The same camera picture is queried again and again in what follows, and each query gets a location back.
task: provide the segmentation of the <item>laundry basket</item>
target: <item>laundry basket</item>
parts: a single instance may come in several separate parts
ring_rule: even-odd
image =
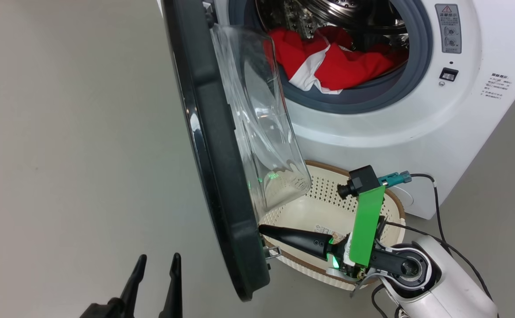
[[[358,209],[356,198],[342,200],[336,191],[337,185],[348,180],[348,171],[314,161],[306,161],[306,165],[312,177],[310,191],[305,197],[267,213],[259,223],[332,234],[338,237],[336,241],[340,240],[354,229]],[[389,190],[385,191],[381,215],[386,216],[387,221],[405,224],[403,205]],[[386,226],[381,243],[392,246],[402,243],[403,238],[404,229]],[[331,261],[321,260],[269,237],[265,237],[265,243],[269,247],[279,246],[282,253],[277,259],[293,269],[337,288],[355,289],[353,282],[326,274],[326,269],[332,267]],[[270,250],[270,253],[273,256],[277,252]]]

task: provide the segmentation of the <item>gray floor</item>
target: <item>gray floor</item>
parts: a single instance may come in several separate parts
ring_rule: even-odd
[[[500,316],[515,317],[515,103],[441,211],[447,240],[480,270],[499,307]],[[423,231],[439,234],[435,218],[427,221],[410,217],[407,222]],[[416,235],[408,233],[405,240]],[[318,312],[311,311],[307,303],[318,297],[324,303],[326,299],[334,301],[324,305],[331,308],[332,317],[380,317],[369,299],[374,286],[348,300],[346,293],[312,279],[301,279],[298,274],[290,273],[286,266],[274,266],[272,274],[274,285],[291,284],[290,297],[279,300],[278,295],[271,294],[271,302],[277,302],[283,314],[317,316]],[[377,300],[392,317],[395,306],[387,296],[381,292]],[[279,312],[268,314],[283,316]]]

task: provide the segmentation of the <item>green bracket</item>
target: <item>green bracket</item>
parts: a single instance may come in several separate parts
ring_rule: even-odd
[[[358,212],[350,245],[350,261],[368,266],[377,230],[377,221],[383,205],[385,186],[360,193]]]

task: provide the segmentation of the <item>black cable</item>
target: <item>black cable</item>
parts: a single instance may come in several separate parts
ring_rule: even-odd
[[[385,312],[383,312],[383,310],[381,310],[381,308],[379,308],[379,306],[377,306],[377,304],[375,302],[375,294],[377,294],[379,292],[379,290],[382,290],[383,288],[385,288],[385,286],[383,286],[383,284],[381,284],[373,290],[373,292],[371,293],[371,304],[373,304],[375,309],[381,314],[381,316],[383,318],[388,318],[387,315],[385,314]]]
[[[410,230],[410,231],[413,231],[413,232],[417,232],[419,234],[422,234],[422,235],[428,235],[429,237],[432,237],[434,238],[435,240],[437,240],[438,242],[442,243],[442,244],[445,244],[447,247],[449,247],[450,249],[452,249],[452,251],[454,251],[456,254],[458,254],[458,256],[460,256],[465,262],[467,262],[467,264],[469,265],[469,267],[471,267],[471,269],[473,270],[473,273],[475,273],[475,276],[477,276],[477,279],[479,280],[479,282],[481,283],[481,287],[483,287],[483,291],[485,292],[485,294],[487,295],[487,297],[489,297],[491,300],[493,300],[493,298],[491,297],[491,294],[489,293],[489,289],[487,289],[487,286],[485,285],[485,280],[483,280],[483,278],[481,277],[481,274],[479,273],[479,271],[477,270],[477,268],[475,268],[475,266],[465,257],[461,254],[461,252],[459,252],[458,250],[456,250],[453,246],[451,246],[450,244],[448,244],[447,242],[435,237],[435,236],[432,236],[428,233],[425,233],[421,230],[417,230],[415,229],[414,227],[410,227],[410,226],[407,226],[407,225],[402,225],[402,224],[399,224],[399,223],[393,223],[393,222],[385,222],[386,225],[392,225],[392,226],[397,226],[397,227],[402,227],[403,229],[407,229],[407,230]]]
[[[401,312],[401,309],[403,309],[402,306],[398,306],[395,310],[395,318],[399,318],[399,313]]]
[[[411,174],[411,177],[423,177],[423,178],[430,179],[432,181],[432,185],[434,186],[434,189],[435,189],[436,219],[438,219],[438,230],[440,231],[440,237],[445,242],[446,238],[444,237],[444,231],[442,229],[442,218],[440,217],[440,204],[438,201],[438,189],[436,187],[436,180],[434,179],[433,176],[426,174],[426,173],[413,173],[413,174]],[[443,247],[446,250],[446,252],[448,252],[448,254],[452,255],[452,252],[450,252],[447,245],[445,245]]]

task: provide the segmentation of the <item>gray rubber seal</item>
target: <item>gray rubber seal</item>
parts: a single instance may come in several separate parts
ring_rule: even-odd
[[[325,95],[316,87],[303,92],[288,82],[280,70],[285,97],[308,108],[334,114],[360,114],[382,109],[415,89],[423,79],[431,62],[433,36],[431,22],[420,0],[391,0],[404,20],[409,34],[409,60],[399,70],[358,87],[345,89],[340,95]],[[254,0],[230,0],[229,20],[239,24],[261,28]]]

